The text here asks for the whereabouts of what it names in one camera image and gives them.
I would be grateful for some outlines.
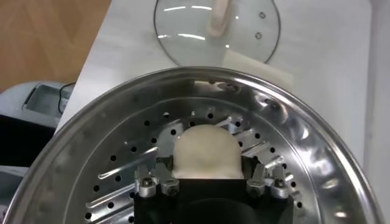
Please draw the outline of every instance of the hole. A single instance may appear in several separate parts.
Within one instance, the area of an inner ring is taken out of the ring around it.
[[[114,203],[113,202],[109,202],[108,205],[107,205],[108,208],[114,208]]]
[[[91,219],[92,214],[90,212],[85,213],[85,219]]]
[[[99,190],[100,190],[100,187],[99,187],[99,185],[95,185],[95,186],[93,186],[93,191],[97,192],[97,191],[99,191]]]
[[[134,222],[134,216],[130,216],[129,217],[129,223],[133,223]]]
[[[118,176],[115,177],[115,181],[116,181],[116,182],[120,182],[121,180],[122,180],[122,177],[121,177],[121,176],[118,175]]]

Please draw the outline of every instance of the black base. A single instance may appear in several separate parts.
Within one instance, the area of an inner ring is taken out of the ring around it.
[[[136,224],[276,224],[292,223],[293,200],[260,198],[246,192],[246,180],[181,179],[175,197],[160,192],[134,198]]]

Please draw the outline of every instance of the metal plate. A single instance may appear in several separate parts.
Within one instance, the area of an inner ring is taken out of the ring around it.
[[[133,221],[137,165],[170,155],[197,124],[227,129],[268,168],[284,164],[298,223],[381,223],[356,162],[317,114],[270,83],[215,68],[156,72],[89,104],[34,162],[6,223]]]
[[[216,37],[209,31],[215,1],[158,0],[154,26],[167,55],[180,66],[222,67],[237,55],[266,63],[280,34],[273,0],[230,2],[224,33]]]

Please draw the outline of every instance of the metal bracket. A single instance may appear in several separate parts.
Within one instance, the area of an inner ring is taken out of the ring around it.
[[[157,163],[155,173],[161,184],[161,192],[163,194],[172,197],[179,192],[179,181],[172,177],[165,164]]]
[[[275,198],[288,198],[289,190],[285,183],[285,169],[282,166],[276,166],[272,171],[272,176],[274,182],[271,184],[271,195]]]
[[[264,194],[266,187],[267,170],[262,163],[258,163],[251,179],[246,181],[246,190],[252,197],[260,197]]]
[[[147,167],[141,165],[135,171],[135,179],[138,183],[138,194],[140,197],[149,198],[156,195],[156,183],[147,172]]]

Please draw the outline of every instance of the bolt head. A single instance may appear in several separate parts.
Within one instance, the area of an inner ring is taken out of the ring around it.
[[[260,40],[261,37],[263,37],[263,35],[262,35],[260,32],[257,32],[257,33],[255,34],[255,38],[256,38],[256,39]]]
[[[145,177],[142,179],[143,186],[150,186],[153,184],[153,180],[150,177]]]
[[[169,197],[174,197],[176,196],[178,191],[176,189],[168,189],[166,192],[166,195]]]
[[[260,12],[260,13],[258,14],[258,16],[259,16],[260,18],[264,19],[264,18],[266,17],[266,14],[263,13],[263,12]]]

